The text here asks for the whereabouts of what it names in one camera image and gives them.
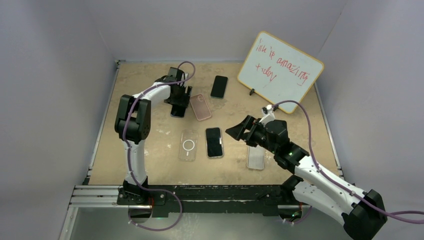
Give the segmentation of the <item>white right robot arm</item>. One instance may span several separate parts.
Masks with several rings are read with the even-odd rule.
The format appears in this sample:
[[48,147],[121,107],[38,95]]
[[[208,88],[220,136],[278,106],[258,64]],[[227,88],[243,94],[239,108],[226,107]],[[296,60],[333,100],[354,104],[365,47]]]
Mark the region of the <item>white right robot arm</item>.
[[314,163],[306,150],[290,141],[286,121],[263,124],[248,115],[225,132],[248,146],[269,151],[281,168],[292,173],[280,191],[284,202],[297,200],[316,208],[341,224],[354,240],[371,240],[387,222],[387,216],[374,209],[385,208],[381,195],[375,190],[364,191]]

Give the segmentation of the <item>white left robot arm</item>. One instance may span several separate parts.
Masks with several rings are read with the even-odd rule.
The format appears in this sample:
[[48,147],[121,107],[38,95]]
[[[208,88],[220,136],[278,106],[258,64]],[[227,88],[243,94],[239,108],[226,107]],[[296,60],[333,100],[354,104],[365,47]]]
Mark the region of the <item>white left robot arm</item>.
[[185,83],[191,77],[192,74],[171,67],[167,75],[147,89],[133,95],[124,94],[119,100],[114,130],[124,145],[127,163],[122,195],[138,205],[146,203],[152,195],[152,189],[148,188],[144,154],[145,142],[151,131],[152,109],[161,102],[186,109],[192,88]]

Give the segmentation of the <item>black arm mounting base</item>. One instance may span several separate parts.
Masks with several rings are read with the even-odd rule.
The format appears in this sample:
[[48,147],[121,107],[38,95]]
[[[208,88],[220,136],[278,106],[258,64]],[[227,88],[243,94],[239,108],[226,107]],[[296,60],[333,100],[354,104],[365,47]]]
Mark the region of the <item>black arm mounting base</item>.
[[271,185],[153,185],[142,188],[123,182],[117,204],[145,206],[155,218],[170,213],[261,214],[296,222],[306,215],[308,206],[292,194],[294,178]]

